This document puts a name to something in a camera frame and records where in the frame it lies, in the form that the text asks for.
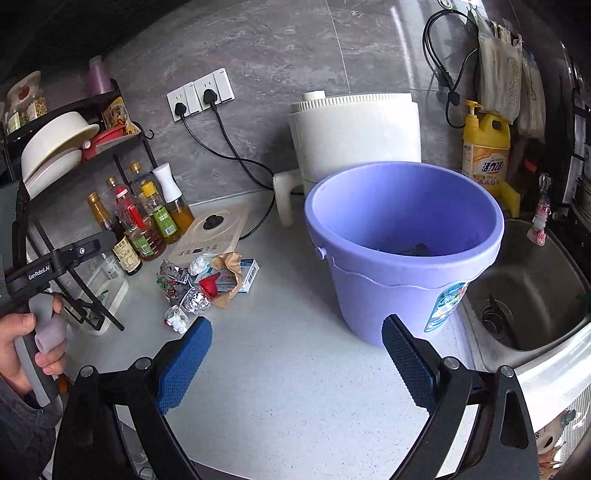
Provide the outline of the person's left forearm sleeve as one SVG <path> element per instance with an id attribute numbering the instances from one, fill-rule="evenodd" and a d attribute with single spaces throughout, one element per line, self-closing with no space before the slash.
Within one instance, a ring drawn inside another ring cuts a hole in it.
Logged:
<path id="1" fill-rule="evenodd" d="M 1 379 L 1 478 L 39 479 L 49 463 L 62 415 L 21 398 Z"/>

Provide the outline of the person's left hand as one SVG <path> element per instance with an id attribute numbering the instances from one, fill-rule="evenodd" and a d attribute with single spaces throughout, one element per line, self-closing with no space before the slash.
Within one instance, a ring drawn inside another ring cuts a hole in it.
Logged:
<path id="1" fill-rule="evenodd" d="M 65 370 L 67 343 L 62 341 L 47 354 L 37 352 L 34 357 L 27 350 L 26 339 L 34 334 L 36 317 L 33 313 L 9 313 L 1 318 L 1 377 L 20 397 L 33 390 L 26 367 L 31 361 L 49 376 L 58 376 Z"/>

